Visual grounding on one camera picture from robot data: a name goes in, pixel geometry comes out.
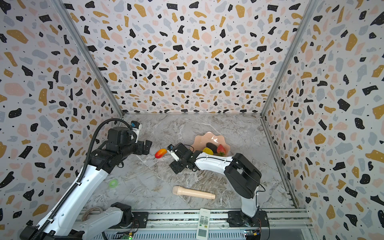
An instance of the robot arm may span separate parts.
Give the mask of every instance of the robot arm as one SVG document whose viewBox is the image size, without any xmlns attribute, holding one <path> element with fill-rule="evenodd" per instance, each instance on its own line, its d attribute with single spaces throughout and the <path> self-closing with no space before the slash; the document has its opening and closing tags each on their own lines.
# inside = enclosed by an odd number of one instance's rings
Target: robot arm
<svg viewBox="0 0 384 240">
<path fill-rule="evenodd" d="M 124 166 L 123 160 L 130 154 L 149 154 L 152 142 L 146 140 L 144 144 L 143 141 L 137 140 L 140 129 L 141 125 L 135 121 L 131 122 L 129 128 L 109 129 L 108 139 L 90 153 L 85 174 L 83 176 L 79 174 L 53 209 L 39 221 L 37 226 L 27 226 L 20 234 L 20 238 L 22 240 L 87 240 L 111 226 L 129 225 L 132 218 L 131 207 L 121 203 L 112 204 L 106 211 L 85 222 L 75 223 L 75 221 L 94 190 L 115 166 Z"/>
<path fill-rule="evenodd" d="M 232 157 L 220 157 L 206 154 L 202 151 L 192 152 L 182 143 L 169 145 L 168 152 L 175 159 L 169 166 L 176 173 L 184 168 L 192 171 L 209 170 L 223 174 L 235 191 L 241 196 L 242 213 L 252 218 L 257 210 L 257 194 L 260 171 L 242 154 L 236 153 Z"/>
</svg>

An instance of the metal frame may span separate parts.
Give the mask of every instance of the metal frame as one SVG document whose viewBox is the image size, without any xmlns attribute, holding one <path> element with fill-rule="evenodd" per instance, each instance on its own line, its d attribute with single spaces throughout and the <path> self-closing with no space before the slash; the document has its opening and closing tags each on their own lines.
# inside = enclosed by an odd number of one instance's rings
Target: metal frame
<svg viewBox="0 0 384 240">
<path fill-rule="evenodd" d="M 267 216 L 270 223 L 270 230 L 274 229 L 301 229 L 305 239 L 317 240 L 314 233 L 312 223 L 305 209 L 263 209 L 267 212 Z M 197 229 L 199 210 L 133 210 L 132 212 L 149 212 L 146 228 L 139 228 L 137 233 L 141 235 L 143 239 L 147 239 L 148 236 L 162 233 L 183 233 L 191 234 L 195 233 Z M 228 211 L 239 211 L 239 209 L 213 209 L 211 210 L 209 231 L 220 233 L 243 233 L 245 229 L 257 229 L 257 227 L 229 227 L 226 219 L 228 218 Z M 76 221 L 81 221 L 82 215 L 85 213 L 83 210 L 78 216 Z M 98 211 L 90 213 L 90 215 L 97 215 Z M 109 239 L 116 239 L 121 236 L 118 232 L 124 231 L 123 228 L 107 229 L 106 235 Z M 102 239 L 101 234 L 94 239 Z M 230 239 L 244 239 L 243 236 Z"/>
<path fill-rule="evenodd" d="M 299 208 L 299 204 L 296 201 L 296 197 L 295 197 L 292 185 L 290 184 L 290 182 L 288 180 L 288 176 L 285 174 L 284 166 L 283 166 L 282 162 L 280 161 L 280 157 L 279 157 L 279 153 L 277 151 L 276 145 L 274 144 L 273 139 L 268 132 L 268 124 L 264 120 L 264 118 L 261 118 L 260 120 L 262 122 L 263 129 L 264 129 L 264 132 L 266 135 L 266 139 L 268 141 L 269 147 L 270 147 L 272 155 L 273 155 L 273 159 L 275 160 L 277 169 L 279 170 L 280 177 L 281 177 L 281 180 L 283 182 L 284 188 L 286 191 L 289 191 L 289 193 L 291 195 L 291 200 L 292 200 L 295 208 Z"/>
<path fill-rule="evenodd" d="M 51 0 L 51 2 L 53 4 L 53 8 L 59 14 L 65 27 L 67 28 L 67 30 L 71 34 L 71 37 L 73 38 L 77 47 L 79 48 L 80 52 L 83 54 L 83 57 L 85 58 L 85 61 L 88 63 L 89 67 L 91 68 L 91 71 L 96 75 L 96 78 L 98 79 L 104 93 L 107 95 L 107 98 L 109 99 L 111 105 L 114 107 L 114 111 L 118 113 L 120 118 L 122 118 L 124 116 L 124 113 L 121 110 L 119 103 L 117 102 L 116 98 L 111 92 L 111 89 L 109 88 L 108 84 L 104 81 L 104 76 L 99 70 L 99 67 L 97 67 L 97 64 L 94 61 L 93 57 L 89 53 L 87 46 L 83 42 L 83 39 L 81 38 L 79 31 L 74 25 L 69 13 L 64 7 L 63 2 L 61 0 Z"/>
<path fill-rule="evenodd" d="M 281 81 L 283 80 L 283 76 L 285 75 L 285 72 L 293 58 L 293 55 L 295 54 L 295 51 L 300 43 L 301 37 L 307 29 L 308 22 L 311 19 L 314 9 L 316 8 L 318 2 L 319 0 L 309 0 L 307 8 L 305 9 L 303 14 L 303 19 L 301 20 L 300 25 L 297 29 L 297 33 L 292 41 L 291 46 L 289 47 L 287 54 L 285 55 L 283 65 L 281 66 L 280 71 L 277 74 L 276 80 L 273 83 L 271 90 L 269 91 L 268 97 L 261 112 L 261 116 L 265 116 L 268 106 L 273 99 L 273 95 L 277 92 L 277 89 L 280 86 Z"/>
</svg>

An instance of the strawberry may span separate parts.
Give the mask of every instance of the strawberry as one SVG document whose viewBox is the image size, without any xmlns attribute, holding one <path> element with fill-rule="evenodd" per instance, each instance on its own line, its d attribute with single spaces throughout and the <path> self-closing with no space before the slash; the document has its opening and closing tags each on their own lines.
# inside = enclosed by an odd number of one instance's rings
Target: strawberry
<svg viewBox="0 0 384 240">
<path fill-rule="evenodd" d="M 223 147 L 223 145 L 219 145 L 218 147 L 217 147 L 217 153 L 220 155 L 220 156 L 224 156 L 225 155 L 225 148 Z"/>
</svg>

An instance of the black mounting plate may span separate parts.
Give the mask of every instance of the black mounting plate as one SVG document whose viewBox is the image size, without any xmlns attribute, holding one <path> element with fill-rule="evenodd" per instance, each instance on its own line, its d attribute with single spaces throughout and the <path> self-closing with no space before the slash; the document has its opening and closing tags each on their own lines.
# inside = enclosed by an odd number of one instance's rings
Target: black mounting plate
<svg viewBox="0 0 384 240">
<path fill-rule="evenodd" d="M 260 223 L 258 221 L 260 219 L 262 227 L 268 227 L 269 221 L 267 219 L 267 215 L 265 211 L 257 210 L 256 214 L 251 218 L 246 216 L 241 211 L 229 211 L 228 212 L 228 220 L 229 227 L 249 227 L 245 224 L 245 221 L 250 222 L 251 227 L 258 227 Z"/>
<path fill-rule="evenodd" d="M 137 219 L 139 221 L 139 228 L 146 228 L 147 227 L 147 221 L 148 221 L 148 212 L 132 212 L 133 214 L 133 217 L 131 218 L 132 220 L 133 219 Z M 121 228 L 121 230 L 125 230 L 125 228 L 122 228 L 122 226 L 120 224 L 117 224 L 117 225 L 114 225 L 114 226 L 111 226 L 110 228 Z M 132 229 L 136 229 L 137 228 L 137 221 L 134 221 L 134 225 L 132 227 Z"/>
<path fill-rule="evenodd" d="M 146 228 L 148 221 L 148 212 L 132 212 L 133 218 L 139 221 L 139 228 Z"/>
<path fill-rule="evenodd" d="M 178 174 L 184 170 L 184 167 L 182 166 L 180 160 L 179 161 L 173 160 L 173 162 L 171 162 L 169 164 L 169 166 L 173 170 L 173 172 L 176 174 Z"/>
</svg>

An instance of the marble surface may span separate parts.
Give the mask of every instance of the marble surface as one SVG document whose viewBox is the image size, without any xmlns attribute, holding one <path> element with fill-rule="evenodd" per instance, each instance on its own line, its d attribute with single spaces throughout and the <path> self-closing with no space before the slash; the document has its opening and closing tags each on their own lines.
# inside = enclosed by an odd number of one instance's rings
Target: marble surface
<svg viewBox="0 0 384 240">
<path fill-rule="evenodd" d="M 192 144 L 196 135 L 211 131 L 223 135 L 231 146 L 230 156 L 242 153 L 262 173 L 261 184 L 266 192 L 259 193 L 261 208 L 294 208 L 284 189 L 260 119 L 256 115 L 127 115 L 124 119 L 139 121 L 142 131 L 139 140 L 153 142 L 149 155 L 130 155 L 123 168 L 114 168 L 86 204 L 86 208 L 100 206 L 107 209 L 115 202 L 132 209 L 238 209 L 240 196 L 224 175 L 211 171 L 192 172 L 184 169 L 175 174 L 169 167 L 173 158 L 166 154 L 155 159 L 155 153 L 169 144 Z M 119 185 L 109 189 L 108 183 L 117 179 Z M 216 199 L 176 196 L 176 185 L 211 192 Z"/>
</svg>

